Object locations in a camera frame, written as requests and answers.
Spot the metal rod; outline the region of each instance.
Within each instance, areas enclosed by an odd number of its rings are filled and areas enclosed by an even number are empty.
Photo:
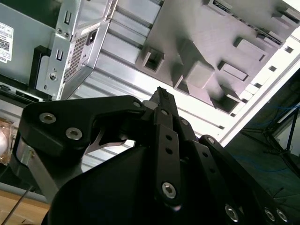
[[[29,189],[27,191],[25,191],[25,193],[22,195],[22,197],[18,200],[18,202],[15,204],[15,206],[13,207],[13,209],[9,212],[9,214],[7,215],[7,217],[4,219],[4,221],[2,222],[1,225],[5,225],[8,220],[11,218],[11,216],[13,215],[14,211],[17,209],[17,207],[19,206],[19,204],[21,203],[21,201],[23,200],[23,198],[27,195],[28,192],[30,192],[30,190],[33,188],[33,186],[30,186]]]
[[[257,139],[257,138],[255,138],[255,137],[252,137],[252,136],[250,136],[250,135],[246,134],[246,133],[245,133],[245,132],[243,132],[243,131],[241,131],[240,133],[241,133],[242,135],[244,135],[244,136],[246,136],[246,137],[248,137],[248,138],[250,138],[250,139],[252,139],[252,140],[256,141],[256,142],[259,142],[261,145],[265,146],[266,148],[272,148],[272,147],[271,147],[271,146],[269,146],[268,144],[266,144],[266,143],[262,142],[261,140],[258,140],[258,139]]]
[[[289,139],[287,141],[287,147],[286,147],[287,151],[289,151],[290,148],[291,148],[293,134],[294,134],[294,130],[295,130],[296,122],[297,122],[297,117],[298,117],[298,111],[299,111],[299,108],[297,108],[295,110],[294,118],[292,120],[292,127],[291,127],[291,131],[290,131],[290,135],[289,135]]]

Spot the barcode label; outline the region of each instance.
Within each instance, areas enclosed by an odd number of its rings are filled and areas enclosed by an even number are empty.
[[[0,22],[0,62],[12,60],[14,28]]]
[[[9,52],[9,42],[0,39],[0,48]]]

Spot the black cable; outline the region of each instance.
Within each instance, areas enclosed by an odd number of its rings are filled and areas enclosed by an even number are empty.
[[[30,192],[30,190],[33,188],[33,186],[30,186],[29,189],[27,189],[27,191],[25,191],[25,193],[22,195],[22,197],[18,200],[18,202],[15,204],[15,206],[13,207],[13,209],[9,212],[9,214],[7,215],[7,217],[4,219],[4,221],[2,222],[1,225],[5,225],[7,223],[7,221],[11,218],[11,216],[13,215],[14,211],[16,210],[16,208],[19,206],[19,204],[21,203],[21,201],[23,200],[23,198],[27,195],[28,192]]]

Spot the white sticker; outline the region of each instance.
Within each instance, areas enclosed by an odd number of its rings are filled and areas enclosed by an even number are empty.
[[[100,23],[96,23],[95,25],[90,26],[90,27],[82,30],[81,35],[86,34],[86,33],[90,32],[92,30],[95,30],[96,28],[98,28],[98,26],[100,26]]]
[[[13,54],[14,29],[0,23],[0,61],[11,61]]]

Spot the power supply vent grille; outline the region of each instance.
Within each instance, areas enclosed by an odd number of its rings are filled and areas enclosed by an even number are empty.
[[[65,71],[64,82],[66,82],[69,78],[74,76],[74,74],[78,71],[80,58],[83,52],[84,45],[86,43],[86,38],[88,35],[85,35],[76,40],[76,44],[74,47],[73,56],[71,59],[70,67]]]

